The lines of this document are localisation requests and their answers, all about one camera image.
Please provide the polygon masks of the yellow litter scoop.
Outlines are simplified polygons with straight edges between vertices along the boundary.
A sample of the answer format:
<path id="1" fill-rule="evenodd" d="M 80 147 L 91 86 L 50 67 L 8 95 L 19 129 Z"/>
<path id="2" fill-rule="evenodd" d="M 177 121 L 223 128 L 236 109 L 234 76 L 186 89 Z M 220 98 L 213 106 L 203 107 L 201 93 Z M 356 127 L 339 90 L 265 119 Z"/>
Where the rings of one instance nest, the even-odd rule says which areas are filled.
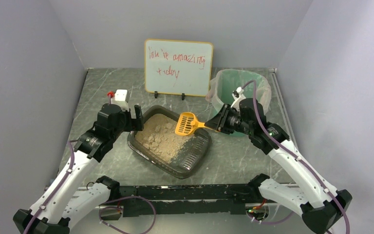
<path id="1" fill-rule="evenodd" d="M 183 112 L 179 115 L 176 127 L 175 134 L 178 136 L 189 136 L 193 134 L 197 129 L 211 129 L 217 131 L 208 126 L 205 126 L 204 122 L 200 122 L 196 115 L 191 112 Z"/>

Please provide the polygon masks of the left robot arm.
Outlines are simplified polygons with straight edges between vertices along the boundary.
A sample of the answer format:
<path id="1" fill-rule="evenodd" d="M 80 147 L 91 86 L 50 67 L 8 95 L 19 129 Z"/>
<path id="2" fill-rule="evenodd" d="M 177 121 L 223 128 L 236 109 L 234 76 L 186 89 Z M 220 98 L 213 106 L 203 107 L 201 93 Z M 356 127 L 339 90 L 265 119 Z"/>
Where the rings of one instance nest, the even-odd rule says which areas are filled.
<path id="1" fill-rule="evenodd" d="M 113 148 L 123 132 L 142 131 L 144 118 L 140 105 L 135 118 L 122 105 L 104 104 L 92 128 L 76 144 L 68 142 L 70 159 L 45 193 L 29 208 L 19 209 L 13 221 L 22 234 L 68 234 L 96 206 L 120 196 L 119 182 L 102 176 L 78 198 L 82 181 Z"/>

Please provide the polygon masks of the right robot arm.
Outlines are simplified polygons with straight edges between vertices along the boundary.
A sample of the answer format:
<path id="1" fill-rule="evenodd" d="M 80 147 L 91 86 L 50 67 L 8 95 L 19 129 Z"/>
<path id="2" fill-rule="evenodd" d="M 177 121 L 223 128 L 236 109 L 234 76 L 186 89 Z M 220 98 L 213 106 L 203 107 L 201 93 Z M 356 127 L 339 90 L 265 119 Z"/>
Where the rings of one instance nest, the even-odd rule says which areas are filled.
<path id="1" fill-rule="evenodd" d="M 341 218 L 348 224 L 346 211 L 352 195 L 322 177 L 301 155 L 290 136 L 279 125 L 267 121 L 263 106 L 256 100 L 241 100 L 239 110 L 224 104 L 204 125 L 224 134 L 247 135 L 252 144 L 277 162 L 300 188 L 298 192 L 260 174 L 248 184 L 257 195 L 290 209 L 316 234 L 328 233 Z"/>

